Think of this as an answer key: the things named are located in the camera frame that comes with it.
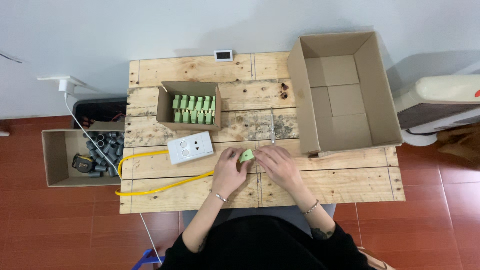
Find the tattoo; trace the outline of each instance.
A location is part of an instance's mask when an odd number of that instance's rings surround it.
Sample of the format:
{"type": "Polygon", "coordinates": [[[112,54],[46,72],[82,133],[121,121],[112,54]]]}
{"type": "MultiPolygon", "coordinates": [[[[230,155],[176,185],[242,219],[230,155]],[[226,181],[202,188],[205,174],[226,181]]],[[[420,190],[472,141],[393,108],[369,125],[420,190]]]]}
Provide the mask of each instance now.
{"type": "Polygon", "coordinates": [[[315,240],[325,240],[330,238],[333,235],[333,232],[328,231],[324,233],[320,231],[320,229],[318,228],[310,228],[310,231],[312,232],[312,237],[315,240]]]}
{"type": "Polygon", "coordinates": [[[202,243],[198,246],[198,252],[202,251],[203,248],[205,247],[205,243],[207,242],[207,235],[205,235],[204,239],[202,240],[202,243]]]}

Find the wooden table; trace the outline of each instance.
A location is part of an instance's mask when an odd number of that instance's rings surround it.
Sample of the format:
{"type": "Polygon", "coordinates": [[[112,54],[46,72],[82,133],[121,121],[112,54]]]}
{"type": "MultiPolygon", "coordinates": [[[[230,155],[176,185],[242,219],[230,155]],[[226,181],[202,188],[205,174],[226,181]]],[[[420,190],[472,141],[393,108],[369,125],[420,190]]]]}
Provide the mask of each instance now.
{"type": "MultiPolygon", "coordinates": [[[[213,56],[131,61],[124,156],[166,150],[167,141],[197,133],[172,131],[156,122],[161,81],[219,82],[222,130],[210,132],[215,153],[202,159],[177,165],[170,164],[168,155],[125,161],[121,191],[152,190],[209,172],[228,147],[255,149],[268,145],[273,107],[277,145],[292,154],[304,182],[321,203],[405,200],[395,147],[321,158],[300,153],[287,57],[288,52],[273,52],[237,54],[233,62],[215,62],[213,56]]],[[[150,195],[123,196],[120,213],[198,209],[211,181],[209,176],[150,195]]],[[[294,204],[255,162],[246,182],[229,199],[225,208],[294,204]]]]}

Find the screwdriver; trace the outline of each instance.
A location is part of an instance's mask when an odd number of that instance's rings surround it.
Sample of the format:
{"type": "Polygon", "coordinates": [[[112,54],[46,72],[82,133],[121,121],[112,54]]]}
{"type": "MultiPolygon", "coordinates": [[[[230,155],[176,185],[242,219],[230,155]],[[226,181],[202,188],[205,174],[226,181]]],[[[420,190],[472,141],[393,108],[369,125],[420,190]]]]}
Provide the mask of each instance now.
{"type": "Polygon", "coordinates": [[[270,113],[272,116],[272,122],[270,124],[270,142],[272,145],[276,145],[275,143],[275,125],[273,124],[273,107],[270,107],[270,113]]]}

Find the empty cardboard box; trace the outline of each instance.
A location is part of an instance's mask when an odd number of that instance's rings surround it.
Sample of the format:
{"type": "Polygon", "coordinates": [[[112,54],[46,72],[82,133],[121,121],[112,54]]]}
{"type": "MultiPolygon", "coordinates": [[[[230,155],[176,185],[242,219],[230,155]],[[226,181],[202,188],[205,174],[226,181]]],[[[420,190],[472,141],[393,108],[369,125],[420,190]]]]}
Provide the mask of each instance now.
{"type": "Polygon", "coordinates": [[[222,97],[217,83],[204,82],[162,82],[159,87],[156,121],[171,130],[212,130],[221,129],[222,97]],[[215,117],[213,124],[175,123],[173,121],[172,102],[175,95],[195,97],[215,97],[215,117]]]}
{"type": "Polygon", "coordinates": [[[403,143],[375,32],[300,36],[288,71],[302,153],[403,143]]]}
{"type": "MultiPolygon", "coordinates": [[[[119,131],[123,132],[124,123],[105,123],[109,129],[96,129],[102,122],[95,122],[88,131],[119,131]]],[[[104,173],[102,177],[89,178],[87,173],[77,171],[72,167],[75,154],[89,156],[81,129],[52,129],[42,131],[43,158],[47,186],[95,186],[120,184],[118,176],[110,177],[104,173]]]]}

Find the gray pants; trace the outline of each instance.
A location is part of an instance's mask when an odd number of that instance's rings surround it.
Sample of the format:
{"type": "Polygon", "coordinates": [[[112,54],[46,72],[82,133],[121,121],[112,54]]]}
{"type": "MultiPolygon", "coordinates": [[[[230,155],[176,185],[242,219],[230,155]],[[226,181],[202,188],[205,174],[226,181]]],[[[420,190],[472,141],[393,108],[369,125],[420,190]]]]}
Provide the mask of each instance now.
{"type": "MultiPolygon", "coordinates": [[[[325,209],[328,215],[331,218],[333,218],[333,214],[335,213],[336,203],[322,204],[322,207],[325,209]]],[[[192,221],[197,211],[198,210],[182,211],[183,224],[185,228],[187,228],[188,224],[190,224],[190,222],[192,221]]],[[[303,215],[300,213],[299,207],[296,205],[277,206],[277,207],[260,207],[260,208],[221,209],[213,223],[213,226],[215,227],[225,221],[228,221],[234,218],[252,216],[252,215],[266,215],[266,216],[279,217],[297,226],[306,234],[310,236],[312,235],[307,221],[305,220],[303,215]]]]}

